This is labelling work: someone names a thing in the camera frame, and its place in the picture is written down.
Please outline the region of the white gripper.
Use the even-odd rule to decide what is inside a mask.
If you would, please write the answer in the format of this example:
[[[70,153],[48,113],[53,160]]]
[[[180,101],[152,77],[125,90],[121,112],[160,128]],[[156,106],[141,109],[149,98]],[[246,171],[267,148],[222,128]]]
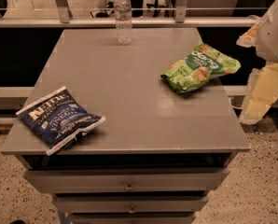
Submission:
[[[236,41],[241,47],[256,47],[257,56],[269,62],[278,62],[278,0]],[[249,75],[246,96],[243,98],[239,121],[243,124],[258,123],[278,100],[278,63],[267,63],[254,68]]]

